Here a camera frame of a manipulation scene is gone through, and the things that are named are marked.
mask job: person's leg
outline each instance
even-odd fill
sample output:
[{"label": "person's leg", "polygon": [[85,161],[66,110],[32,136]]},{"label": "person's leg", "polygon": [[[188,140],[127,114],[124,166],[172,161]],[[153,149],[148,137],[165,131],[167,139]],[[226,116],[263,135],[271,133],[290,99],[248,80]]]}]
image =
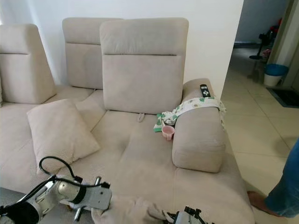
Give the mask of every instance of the person's leg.
[{"label": "person's leg", "polygon": [[299,139],[291,150],[283,176],[276,187],[264,197],[249,191],[250,203],[260,210],[280,217],[299,214]]}]

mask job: tiled floor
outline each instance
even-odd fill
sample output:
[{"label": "tiled floor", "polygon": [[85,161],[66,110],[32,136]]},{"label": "tiled floor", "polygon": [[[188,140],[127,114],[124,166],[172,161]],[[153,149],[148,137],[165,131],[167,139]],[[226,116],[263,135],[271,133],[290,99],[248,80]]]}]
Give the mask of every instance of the tiled floor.
[{"label": "tiled floor", "polygon": [[[263,86],[263,66],[234,49],[222,93],[226,129],[248,190],[265,195],[279,181],[290,149],[299,137],[299,109],[282,107]],[[295,224],[254,209],[257,224]]]}]

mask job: jeans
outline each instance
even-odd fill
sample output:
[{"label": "jeans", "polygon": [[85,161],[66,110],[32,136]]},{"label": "jeans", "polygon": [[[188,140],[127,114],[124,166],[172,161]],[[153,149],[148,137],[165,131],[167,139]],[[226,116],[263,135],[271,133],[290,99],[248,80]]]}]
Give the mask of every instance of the jeans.
[{"label": "jeans", "polygon": [[280,216],[292,218],[299,214],[299,139],[289,154],[279,183],[265,203]]}]

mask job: bare foot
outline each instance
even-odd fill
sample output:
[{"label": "bare foot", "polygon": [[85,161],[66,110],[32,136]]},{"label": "bare foot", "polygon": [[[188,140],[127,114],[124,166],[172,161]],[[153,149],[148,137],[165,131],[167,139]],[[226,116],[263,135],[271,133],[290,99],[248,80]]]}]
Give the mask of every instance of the bare foot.
[{"label": "bare foot", "polygon": [[249,201],[250,204],[256,208],[258,208],[259,210],[262,210],[264,212],[267,212],[270,215],[274,215],[277,217],[282,217],[277,215],[275,212],[269,210],[266,206],[265,203],[265,197],[262,196],[261,194],[254,192],[254,191],[247,191],[248,197],[249,197]]}]

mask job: trash can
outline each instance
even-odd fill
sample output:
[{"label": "trash can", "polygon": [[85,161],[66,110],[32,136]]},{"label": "trash can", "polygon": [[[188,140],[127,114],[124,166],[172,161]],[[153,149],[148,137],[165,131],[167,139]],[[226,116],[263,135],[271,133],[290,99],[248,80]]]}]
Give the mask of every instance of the trash can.
[{"label": "trash can", "polygon": [[265,69],[264,85],[276,86],[289,68],[280,64],[268,64]]}]

